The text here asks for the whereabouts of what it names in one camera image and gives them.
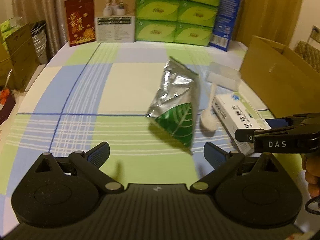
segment stack of tissue boxes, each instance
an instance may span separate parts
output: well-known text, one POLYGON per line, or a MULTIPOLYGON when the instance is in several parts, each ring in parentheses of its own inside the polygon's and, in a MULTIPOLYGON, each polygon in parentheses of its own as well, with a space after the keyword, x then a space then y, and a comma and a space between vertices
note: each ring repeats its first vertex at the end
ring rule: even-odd
POLYGON ((137 0, 136 41, 207 46, 220 0, 137 0))

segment trash can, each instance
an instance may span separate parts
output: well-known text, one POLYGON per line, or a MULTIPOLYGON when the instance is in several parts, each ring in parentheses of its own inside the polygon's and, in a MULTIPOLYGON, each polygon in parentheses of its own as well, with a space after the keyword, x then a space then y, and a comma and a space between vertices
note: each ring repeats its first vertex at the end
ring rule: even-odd
POLYGON ((45 33, 46 21, 42 20, 33 24, 31 28, 31 36, 35 45, 36 54, 41 64, 47 65, 47 35, 45 33))

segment green and silver packet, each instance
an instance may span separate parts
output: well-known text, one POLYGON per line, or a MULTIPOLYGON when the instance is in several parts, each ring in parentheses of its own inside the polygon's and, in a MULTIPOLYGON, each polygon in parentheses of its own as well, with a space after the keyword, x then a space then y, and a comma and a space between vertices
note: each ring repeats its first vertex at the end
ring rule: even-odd
POLYGON ((199 75, 170 57, 146 116, 191 149, 199 97, 199 75))

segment finger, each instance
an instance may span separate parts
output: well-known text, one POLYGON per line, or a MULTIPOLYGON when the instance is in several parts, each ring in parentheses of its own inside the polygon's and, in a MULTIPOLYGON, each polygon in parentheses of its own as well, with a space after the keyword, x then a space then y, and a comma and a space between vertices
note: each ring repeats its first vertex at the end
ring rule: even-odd
POLYGON ((308 158, 306 168, 313 176, 320 177, 320 156, 308 158))
POLYGON ((308 191, 311 197, 317 197, 320 195, 320 188, 318 185, 308 184, 308 191))
POLYGON ((318 177, 316 176, 313 176, 310 172, 306 171, 305 174, 304 174, 304 177, 306 179, 306 181, 308 183, 311 183, 311 184, 317 184, 318 183, 318 177))
POLYGON ((302 169, 306 170, 306 162, 307 162, 307 158, 305 156, 302 157, 302 169))

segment silver screw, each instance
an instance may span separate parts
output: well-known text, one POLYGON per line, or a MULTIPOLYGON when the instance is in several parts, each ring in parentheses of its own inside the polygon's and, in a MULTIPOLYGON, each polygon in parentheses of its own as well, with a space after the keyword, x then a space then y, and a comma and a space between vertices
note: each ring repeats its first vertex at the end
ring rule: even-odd
POLYGON ((106 189, 108 190, 118 190, 121 188, 121 184, 118 182, 109 182, 106 184, 106 189))
POLYGON ((198 190, 198 191, 206 190, 209 187, 209 185, 205 182, 196 182, 192 186, 195 190, 198 190))

